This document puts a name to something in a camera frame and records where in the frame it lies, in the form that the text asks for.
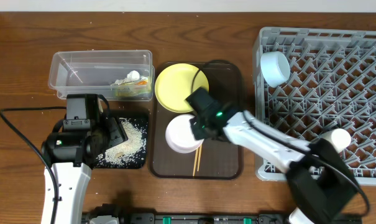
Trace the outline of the yellow plate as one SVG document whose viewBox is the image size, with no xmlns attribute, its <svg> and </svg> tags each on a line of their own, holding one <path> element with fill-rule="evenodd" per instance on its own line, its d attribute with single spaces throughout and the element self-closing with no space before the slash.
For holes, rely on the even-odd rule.
<svg viewBox="0 0 376 224">
<path fill-rule="evenodd" d="M 158 102 L 174 113 L 193 111 L 185 99 L 199 87 L 209 91 L 209 81 L 203 72 L 194 78 L 198 70 L 198 67 L 187 63 L 177 63 L 162 70 L 155 82 Z"/>
</svg>

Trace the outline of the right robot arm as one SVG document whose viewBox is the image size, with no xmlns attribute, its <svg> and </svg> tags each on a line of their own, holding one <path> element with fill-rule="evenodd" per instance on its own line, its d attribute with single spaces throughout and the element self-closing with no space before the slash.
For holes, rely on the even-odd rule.
<svg viewBox="0 0 376 224">
<path fill-rule="evenodd" d="M 334 145 L 293 138 L 234 105 L 222 105 L 199 87 L 186 98 L 195 111 L 190 126 L 196 139 L 216 139 L 242 146 L 284 173 L 296 209 L 288 223 L 333 223 L 359 194 L 369 200 Z"/>
</svg>

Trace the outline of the small white green cup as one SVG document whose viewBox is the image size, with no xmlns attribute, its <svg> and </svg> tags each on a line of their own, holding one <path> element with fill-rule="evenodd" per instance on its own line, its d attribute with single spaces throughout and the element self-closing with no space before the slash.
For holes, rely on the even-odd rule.
<svg viewBox="0 0 376 224">
<path fill-rule="evenodd" d="M 321 139 L 330 142 L 337 153 L 341 153 L 351 144 L 351 135 L 345 129 L 333 129 L 320 135 Z"/>
</svg>

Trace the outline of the white napkin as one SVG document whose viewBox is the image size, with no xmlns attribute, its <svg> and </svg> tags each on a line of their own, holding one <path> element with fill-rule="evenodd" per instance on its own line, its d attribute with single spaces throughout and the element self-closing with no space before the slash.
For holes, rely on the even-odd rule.
<svg viewBox="0 0 376 224">
<path fill-rule="evenodd" d="M 116 80 L 112 85 L 123 85 L 126 83 L 136 82 L 140 79 L 140 73 L 133 70 L 127 74 L 127 76 L 122 80 Z"/>
</svg>

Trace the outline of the white rice bowl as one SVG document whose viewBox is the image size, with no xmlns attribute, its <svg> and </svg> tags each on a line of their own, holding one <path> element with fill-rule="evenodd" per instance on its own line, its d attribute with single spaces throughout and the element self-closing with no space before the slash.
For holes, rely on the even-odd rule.
<svg viewBox="0 0 376 224">
<path fill-rule="evenodd" d="M 173 118 L 165 131 L 168 146 L 181 154 L 191 153 L 202 145 L 204 139 L 196 140 L 191 130 L 192 114 L 181 114 Z"/>
</svg>

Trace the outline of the colourful snack wrapper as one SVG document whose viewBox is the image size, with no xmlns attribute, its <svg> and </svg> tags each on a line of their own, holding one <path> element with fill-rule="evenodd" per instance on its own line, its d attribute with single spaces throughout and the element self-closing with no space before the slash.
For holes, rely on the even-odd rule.
<svg viewBox="0 0 376 224">
<path fill-rule="evenodd" d="M 133 82 L 123 83 L 121 80 L 117 80 L 112 84 L 112 88 L 118 97 L 133 97 L 150 93 L 150 84 L 150 80 L 144 77 Z"/>
</svg>

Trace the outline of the light blue bowl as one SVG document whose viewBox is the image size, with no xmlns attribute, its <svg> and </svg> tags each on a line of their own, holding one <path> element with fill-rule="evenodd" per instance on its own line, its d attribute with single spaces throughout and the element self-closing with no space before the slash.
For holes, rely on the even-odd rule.
<svg viewBox="0 0 376 224">
<path fill-rule="evenodd" d="M 290 78 L 288 59 L 279 51 L 262 54 L 260 69 L 264 80 L 272 88 L 280 86 Z"/>
</svg>

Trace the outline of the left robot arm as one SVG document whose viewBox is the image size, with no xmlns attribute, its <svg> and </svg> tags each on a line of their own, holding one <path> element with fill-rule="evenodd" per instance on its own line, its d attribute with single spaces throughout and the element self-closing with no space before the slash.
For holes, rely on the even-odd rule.
<svg viewBox="0 0 376 224">
<path fill-rule="evenodd" d="M 42 223 L 80 223 L 83 202 L 97 157 L 127 141 L 119 118 L 97 94 L 71 94 L 66 115 L 42 143 L 45 199 Z"/>
</svg>

